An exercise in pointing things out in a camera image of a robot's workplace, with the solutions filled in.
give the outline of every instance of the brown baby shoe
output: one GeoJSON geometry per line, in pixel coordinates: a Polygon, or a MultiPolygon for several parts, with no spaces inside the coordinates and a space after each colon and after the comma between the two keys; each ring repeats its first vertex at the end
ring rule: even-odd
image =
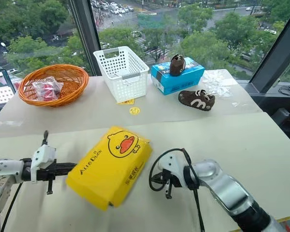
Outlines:
{"type": "Polygon", "coordinates": [[[207,94],[204,89],[196,92],[183,90],[179,93],[178,100],[184,105],[210,111],[215,103],[215,96],[207,94]]]}
{"type": "Polygon", "coordinates": [[[170,75],[172,76],[179,76],[182,71],[185,69],[186,62],[182,55],[176,54],[171,59],[170,64],[170,75]]]}

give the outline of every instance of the robotic arm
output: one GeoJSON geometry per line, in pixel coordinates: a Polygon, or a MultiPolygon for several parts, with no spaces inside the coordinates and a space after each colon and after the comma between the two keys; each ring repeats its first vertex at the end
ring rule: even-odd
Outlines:
{"type": "Polygon", "coordinates": [[[56,176],[67,175],[75,163],[57,163],[55,148],[47,145],[48,132],[45,131],[42,146],[33,154],[33,158],[21,160],[0,159],[0,213],[2,212],[13,184],[24,181],[48,181],[47,194],[52,194],[52,184],[56,176]]]}
{"type": "MultiPolygon", "coordinates": [[[[184,149],[181,149],[181,151],[185,154],[185,157],[188,156],[184,149]]],[[[151,182],[162,184],[162,188],[152,189],[157,191],[164,188],[167,199],[172,198],[172,185],[190,190],[204,186],[210,190],[215,200],[243,231],[285,231],[273,217],[259,207],[258,203],[236,179],[224,173],[219,164],[212,159],[188,165],[183,160],[178,159],[176,154],[166,152],[163,156],[160,156],[158,168],[162,172],[153,177],[151,175],[153,168],[151,170],[150,186],[152,187],[151,182]]]]}

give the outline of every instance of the plastic bag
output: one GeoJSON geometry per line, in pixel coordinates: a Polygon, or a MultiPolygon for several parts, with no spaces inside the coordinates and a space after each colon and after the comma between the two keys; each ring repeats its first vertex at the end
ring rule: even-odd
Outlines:
{"type": "Polygon", "coordinates": [[[57,82],[53,76],[41,79],[32,85],[36,91],[37,100],[41,102],[57,100],[63,87],[63,83],[57,82]]]}
{"type": "Polygon", "coordinates": [[[22,78],[19,78],[17,76],[13,76],[13,75],[10,75],[10,79],[11,79],[11,82],[12,82],[14,88],[16,90],[18,90],[18,88],[20,86],[20,83],[23,81],[23,79],[22,78]]]}
{"type": "Polygon", "coordinates": [[[209,94],[217,94],[220,97],[232,96],[229,85],[232,83],[226,82],[221,70],[209,70],[205,71],[203,75],[203,83],[208,88],[209,94]]]}

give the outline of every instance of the yellow coin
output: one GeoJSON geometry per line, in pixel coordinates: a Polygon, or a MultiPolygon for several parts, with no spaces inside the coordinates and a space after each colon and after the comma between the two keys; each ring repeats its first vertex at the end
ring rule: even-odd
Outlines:
{"type": "Polygon", "coordinates": [[[139,107],[132,107],[130,108],[130,114],[132,115],[138,115],[140,113],[140,108],[139,107]]]}

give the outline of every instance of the table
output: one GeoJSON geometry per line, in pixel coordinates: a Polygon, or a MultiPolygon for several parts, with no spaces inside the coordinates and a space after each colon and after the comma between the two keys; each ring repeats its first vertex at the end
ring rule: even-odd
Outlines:
{"type": "MultiPolygon", "coordinates": [[[[6,231],[199,231],[190,191],[174,188],[173,198],[167,200],[163,192],[153,192],[148,186],[152,163],[174,147],[184,147],[192,162],[215,159],[267,212],[275,218],[290,216],[290,140],[266,113],[152,123],[127,129],[150,139],[153,153],[122,206],[100,211],[67,187],[64,178],[54,182],[53,195],[46,195],[46,183],[25,183],[6,231]]],[[[78,162],[107,130],[52,133],[49,144],[57,148],[58,162],[78,162]]],[[[41,139],[42,135],[0,138],[0,157],[31,157],[41,139]]],[[[207,232],[237,228],[205,188],[200,189],[200,204],[207,232]]]]}
{"type": "MultiPolygon", "coordinates": [[[[24,103],[16,93],[0,113],[0,137],[50,132],[82,131],[112,125],[130,126],[155,122],[186,121],[209,116],[262,112],[248,93],[227,70],[219,70],[231,82],[231,97],[216,97],[210,112],[196,111],[178,101],[178,92],[163,96],[148,78],[147,94],[135,99],[141,109],[131,115],[131,105],[117,105],[102,77],[91,77],[83,95],[73,104],[60,108],[37,107],[24,103]]],[[[196,90],[206,88],[202,81],[196,90]]]]}
{"type": "MultiPolygon", "coordinates": [[[[147,95],[135,100],[141,109],[136,116],[129,113],[131,105],[115,103],[101,77],[92,77],[82,97],[65,107],[29,106],[17,94],[6,104],[0,113],[0,158],[32,157],[45,129],[50,131],[49,144],[57,148],[58,162],[78,162],[112,125],[150,139],[153,147],[121,207],[96,209],[67,187],[64,177],[56,179],[54,194],[48,196],[47,183],[25,183],[7,232],[199,231],[189,190],[174,188],[173,199],[167,200],[148,186],[152,163],[174,147],[184,147],[193,162],[215,159],[271,215],[290,216],[290,140],[238,84],[231,86],[231,97],[217,97],[210,112],[183,106],[178,93],[162,96],[150,80],[148,84],[147,95]]],[[[197,88],[203,88],[202,82],[197,88]]],[[[207,232],[237,228],[207,189],[200,189],[200,204],[207,232]]]]}

